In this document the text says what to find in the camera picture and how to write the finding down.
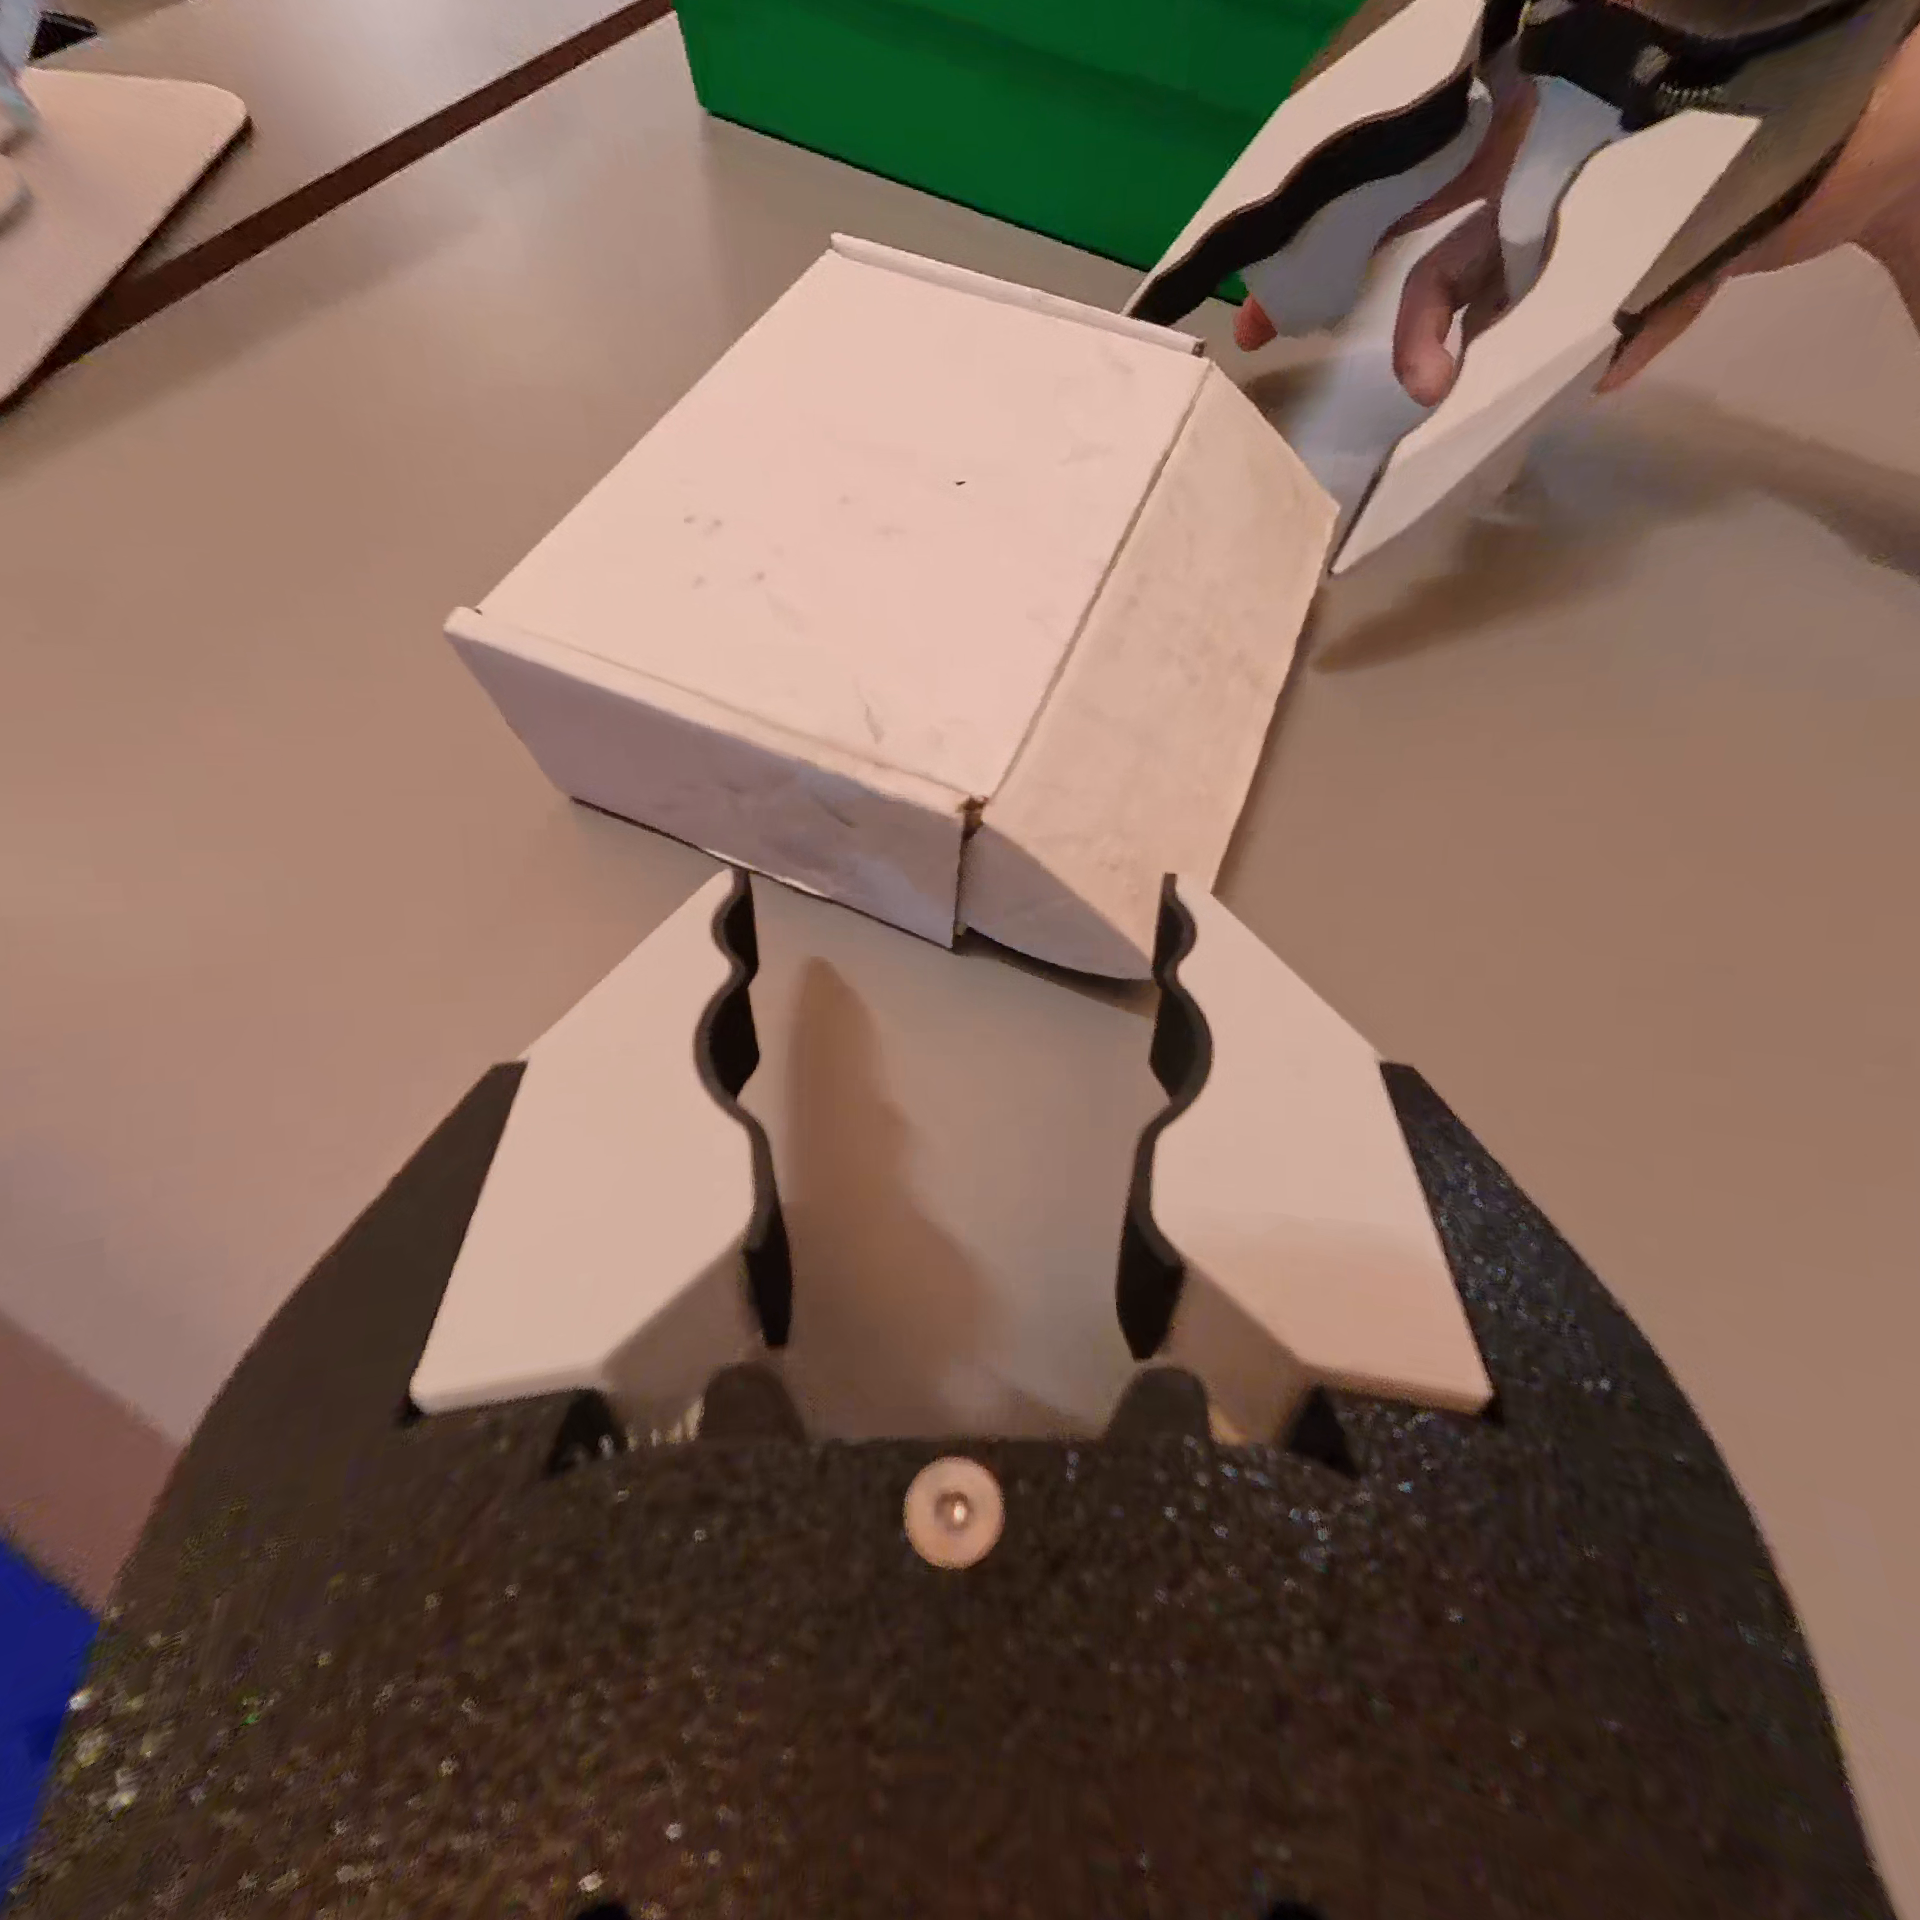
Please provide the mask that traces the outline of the blue plastic bin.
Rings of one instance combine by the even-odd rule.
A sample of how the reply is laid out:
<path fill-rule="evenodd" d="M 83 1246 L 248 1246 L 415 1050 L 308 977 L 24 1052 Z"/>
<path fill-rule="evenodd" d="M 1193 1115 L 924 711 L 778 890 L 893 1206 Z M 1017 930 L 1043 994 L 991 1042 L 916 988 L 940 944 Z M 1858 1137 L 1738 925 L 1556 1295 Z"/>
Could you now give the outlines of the blue plastic bin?
<path fill-rule="evenodd" d="M 1 1897 L 25 1866 L 93 1612 L 1 1540 Z"/>

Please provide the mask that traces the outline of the white cardboard mailer box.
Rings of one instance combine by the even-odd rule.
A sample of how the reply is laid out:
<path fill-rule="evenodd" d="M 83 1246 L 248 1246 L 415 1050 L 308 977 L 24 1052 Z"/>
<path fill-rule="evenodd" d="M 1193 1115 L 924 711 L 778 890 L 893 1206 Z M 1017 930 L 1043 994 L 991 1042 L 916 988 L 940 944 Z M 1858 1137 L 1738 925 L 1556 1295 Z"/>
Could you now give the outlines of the white cardboard mailer box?
<path fill-rule="evenodd" d="M 443 636 L 580 803 L 1140 980 L 1335 520 L 1188 334 L 835 233 Z"/>

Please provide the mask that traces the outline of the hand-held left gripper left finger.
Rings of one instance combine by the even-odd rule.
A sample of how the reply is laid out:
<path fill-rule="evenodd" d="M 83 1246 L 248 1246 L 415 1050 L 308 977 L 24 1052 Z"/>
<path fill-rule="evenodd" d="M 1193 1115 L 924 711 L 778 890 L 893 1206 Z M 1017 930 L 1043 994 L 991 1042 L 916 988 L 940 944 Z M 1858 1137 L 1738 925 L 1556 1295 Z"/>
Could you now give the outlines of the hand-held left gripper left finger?
<path fill-rule="evenodd" d="M 757 1067 L 755 902 L 697 887 L 517 1060 L 410 1400 L 589 1389 L 690 1435 L 710 1379 L 786 1348 L 793 1275 Z"/>

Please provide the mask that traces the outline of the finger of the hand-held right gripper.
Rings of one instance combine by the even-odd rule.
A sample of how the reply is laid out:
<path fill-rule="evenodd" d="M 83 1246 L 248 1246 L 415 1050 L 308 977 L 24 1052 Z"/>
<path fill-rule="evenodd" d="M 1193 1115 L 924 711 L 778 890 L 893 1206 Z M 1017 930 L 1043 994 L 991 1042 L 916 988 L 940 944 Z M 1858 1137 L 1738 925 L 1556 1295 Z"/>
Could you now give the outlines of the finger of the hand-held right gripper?
<path fill-rule="evenodd" d="M 1762 122 L 1679 109 L 1624 132 L 1609 108 L 1537 108 L 1498 209 L 1506 308 L 1451 389 L 1396 443 L 1332 557 L 1340 575 L 1457 498 L 1490 494 L 1533 430 L 1591 392 L 1619 314 Z"/>
<path fill-rule="evenodd" d="M 1270 114 L 1124 314 L 1170 325 L 1234 278 L 1275 325 L 1340 323 L 1387 231 L 1473 162 L 1500 45 L 1500 4 L 1379 13 Z"/>

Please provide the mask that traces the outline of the green plastic bin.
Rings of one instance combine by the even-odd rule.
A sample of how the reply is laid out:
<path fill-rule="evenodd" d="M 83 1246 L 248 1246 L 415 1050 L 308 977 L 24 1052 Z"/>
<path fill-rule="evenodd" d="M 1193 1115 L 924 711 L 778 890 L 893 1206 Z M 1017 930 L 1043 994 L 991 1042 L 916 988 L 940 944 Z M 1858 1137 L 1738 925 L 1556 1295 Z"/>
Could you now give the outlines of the green plastic bin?
<path fill-rule="evenodd" d="M 680 2 L 702 108 L 1152 268 L 1352 2 Z"/>

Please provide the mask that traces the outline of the white stand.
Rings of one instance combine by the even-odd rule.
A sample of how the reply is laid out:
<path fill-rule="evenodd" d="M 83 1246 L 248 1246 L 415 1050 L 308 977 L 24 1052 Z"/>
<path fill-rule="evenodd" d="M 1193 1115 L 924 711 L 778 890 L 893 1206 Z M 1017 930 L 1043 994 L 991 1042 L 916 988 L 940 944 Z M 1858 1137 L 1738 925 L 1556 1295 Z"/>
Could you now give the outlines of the white stand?
<path fill-rule="evenodd" d="M 37 63 L 35 122 L 4 154 L 1 400 L 248 127 L 213 84 Z"/>

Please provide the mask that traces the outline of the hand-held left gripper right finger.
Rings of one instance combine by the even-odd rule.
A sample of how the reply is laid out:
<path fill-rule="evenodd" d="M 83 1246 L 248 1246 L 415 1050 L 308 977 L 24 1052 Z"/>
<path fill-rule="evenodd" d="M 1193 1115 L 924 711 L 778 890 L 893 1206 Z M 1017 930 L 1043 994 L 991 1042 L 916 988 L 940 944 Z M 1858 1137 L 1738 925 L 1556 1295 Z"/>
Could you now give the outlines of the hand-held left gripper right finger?
<path fill-rule="evenodd" d="M 1496 1388 L 1355 1025 L 1188 876 L 1165 876 L 1115 1317 L 1195 1379 L 1214 1435 L 1289 1440 L 1316 1393 L 1476 1420 Z"/>

